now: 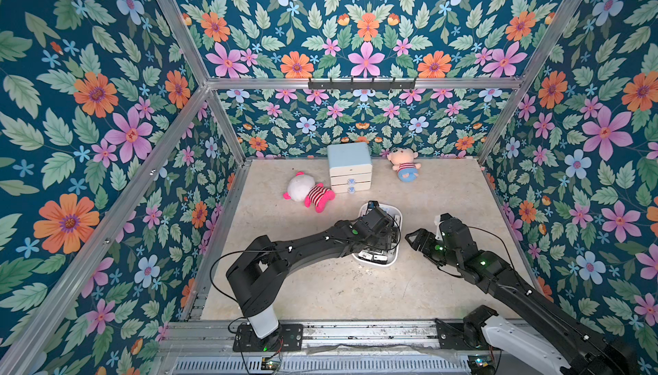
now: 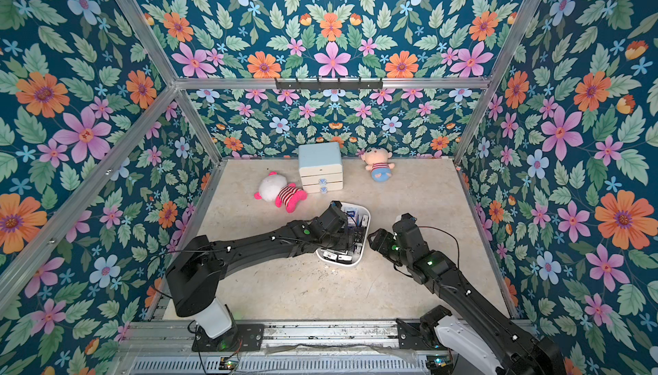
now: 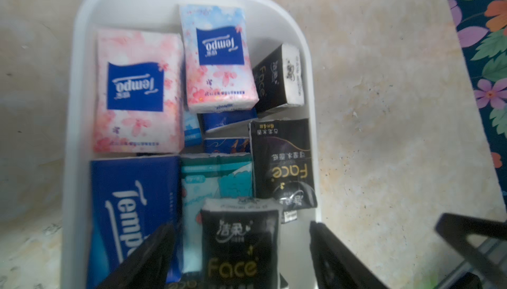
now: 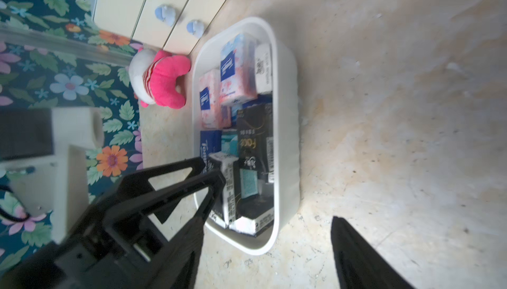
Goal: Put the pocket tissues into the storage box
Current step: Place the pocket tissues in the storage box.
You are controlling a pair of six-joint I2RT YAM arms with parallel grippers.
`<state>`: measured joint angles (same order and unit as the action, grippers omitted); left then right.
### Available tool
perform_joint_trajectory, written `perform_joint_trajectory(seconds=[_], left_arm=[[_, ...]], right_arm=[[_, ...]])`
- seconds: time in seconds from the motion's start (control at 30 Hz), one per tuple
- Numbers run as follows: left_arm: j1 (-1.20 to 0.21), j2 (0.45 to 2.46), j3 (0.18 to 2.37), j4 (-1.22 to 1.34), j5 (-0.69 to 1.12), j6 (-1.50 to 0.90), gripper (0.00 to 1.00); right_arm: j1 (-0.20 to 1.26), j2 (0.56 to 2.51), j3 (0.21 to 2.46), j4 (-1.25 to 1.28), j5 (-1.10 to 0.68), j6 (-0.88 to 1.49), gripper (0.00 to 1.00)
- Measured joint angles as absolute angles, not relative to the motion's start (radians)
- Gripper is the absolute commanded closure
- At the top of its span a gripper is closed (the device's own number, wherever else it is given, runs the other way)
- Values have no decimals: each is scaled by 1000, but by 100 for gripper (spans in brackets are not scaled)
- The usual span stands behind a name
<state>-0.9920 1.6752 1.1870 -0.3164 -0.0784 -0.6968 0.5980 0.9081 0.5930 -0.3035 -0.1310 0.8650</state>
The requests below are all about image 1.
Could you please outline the white oval storage tray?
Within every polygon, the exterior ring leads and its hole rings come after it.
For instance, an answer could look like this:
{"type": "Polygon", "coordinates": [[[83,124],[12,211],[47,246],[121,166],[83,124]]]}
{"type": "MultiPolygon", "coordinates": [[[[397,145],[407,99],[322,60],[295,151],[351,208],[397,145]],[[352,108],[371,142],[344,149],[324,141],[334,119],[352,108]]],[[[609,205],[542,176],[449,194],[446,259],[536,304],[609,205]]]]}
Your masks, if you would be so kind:
{"type": "Polygon", "coordinates": [[[359,253],[353,253],[351,257],[364,265],[385,268],[393,265],[398,259],[404,218],[402,212],[395,206],[379,204],[379,207],[393,218],[395,229],[389,234],[390,239],[385,244],[376,244],[375,247],[367,247],[359,253]]]}

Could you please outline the black packet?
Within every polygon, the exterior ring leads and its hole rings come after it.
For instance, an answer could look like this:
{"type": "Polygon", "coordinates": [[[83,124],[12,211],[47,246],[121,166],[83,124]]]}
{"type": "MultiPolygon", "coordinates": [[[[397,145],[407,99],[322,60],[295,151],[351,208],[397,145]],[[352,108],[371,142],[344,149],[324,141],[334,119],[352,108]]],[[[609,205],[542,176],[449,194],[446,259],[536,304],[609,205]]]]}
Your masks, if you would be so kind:
{"type": "Polygon", "coordinates": [[[371,253],[365,253],[365,252],[359,253],[358,257],[361,258],[361,259],[368,260],[368,261],[373,259],[373,255],[371,253]]]}

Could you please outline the black packet mid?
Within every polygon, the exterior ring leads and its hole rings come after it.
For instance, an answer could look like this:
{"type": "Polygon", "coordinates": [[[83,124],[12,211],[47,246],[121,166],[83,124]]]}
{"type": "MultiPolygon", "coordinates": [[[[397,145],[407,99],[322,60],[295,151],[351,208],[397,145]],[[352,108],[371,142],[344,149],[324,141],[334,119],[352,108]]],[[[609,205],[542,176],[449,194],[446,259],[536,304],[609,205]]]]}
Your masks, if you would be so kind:
{"type": "Polygon", "coordinates": [[[374,255],[373,256],[373,261],[380,263],[380,264],[386,264],[388,262],[388,257],[385,255],[374,255]]]}

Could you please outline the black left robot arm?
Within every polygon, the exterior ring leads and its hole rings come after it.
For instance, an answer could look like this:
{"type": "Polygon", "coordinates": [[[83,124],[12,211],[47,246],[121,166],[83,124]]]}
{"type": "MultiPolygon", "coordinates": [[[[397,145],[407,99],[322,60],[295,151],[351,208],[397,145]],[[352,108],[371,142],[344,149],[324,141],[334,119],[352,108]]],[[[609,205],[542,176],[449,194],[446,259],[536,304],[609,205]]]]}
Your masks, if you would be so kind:
{"type": "Polygon", "coordinates": [[[395,252],[401,241],[401,215],[392,215],[378,202],[354,220],[339,220],[332,227],[292,241],[254,239],[226,272],[233,298],[260,340],[280,332],[273,303],[284,280],[292,273],[333,258],[363,251],[395,252]]]}

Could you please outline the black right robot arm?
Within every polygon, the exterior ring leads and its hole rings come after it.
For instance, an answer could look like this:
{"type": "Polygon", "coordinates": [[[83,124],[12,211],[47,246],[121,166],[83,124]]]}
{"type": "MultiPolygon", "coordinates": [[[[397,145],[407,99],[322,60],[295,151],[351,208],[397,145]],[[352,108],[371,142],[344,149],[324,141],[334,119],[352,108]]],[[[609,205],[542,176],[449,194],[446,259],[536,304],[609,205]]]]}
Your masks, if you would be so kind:
{"type": "Polygon", "coordinates": [[[633,347],[619,337],[606,339],[555,306],[520,277],[510,260],[479,249],[471,231],[444,213],[436,234],[418,229],[405,239],[438,269],[453,267],[460,278],[511,308],[539,335],[518,330],[493,309],[480,306],[464,319],[470,343],[485,341],[544,374],[640,372],[633,347]]]}

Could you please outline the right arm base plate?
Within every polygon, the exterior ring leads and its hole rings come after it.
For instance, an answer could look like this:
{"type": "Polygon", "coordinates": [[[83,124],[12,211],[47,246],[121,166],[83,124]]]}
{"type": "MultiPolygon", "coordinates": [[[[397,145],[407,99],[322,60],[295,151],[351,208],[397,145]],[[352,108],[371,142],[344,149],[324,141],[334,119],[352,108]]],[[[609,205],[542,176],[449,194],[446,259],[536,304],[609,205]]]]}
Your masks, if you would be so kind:
{"type": "Polygon", "coordinates": [[[440,318],[435,318],[434,322],[442,349],[478,350],[483,348],[480,333],[473,324],[450,323],[440,318]]]}

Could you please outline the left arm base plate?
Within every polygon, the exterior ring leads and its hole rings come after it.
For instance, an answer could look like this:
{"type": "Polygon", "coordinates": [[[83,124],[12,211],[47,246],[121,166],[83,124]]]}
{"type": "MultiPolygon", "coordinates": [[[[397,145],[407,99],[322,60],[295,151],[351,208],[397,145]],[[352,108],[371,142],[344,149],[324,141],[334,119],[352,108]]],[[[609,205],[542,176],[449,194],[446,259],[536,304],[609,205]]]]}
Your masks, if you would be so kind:
{"type": "Polygon", "coordinates": [[[304,326],[301,324],[282,324],[272,334],[265,338],[259,338],[250,324],[244,323],[238,326],[233,352],[295,352],[302,349],[304,326]]]}

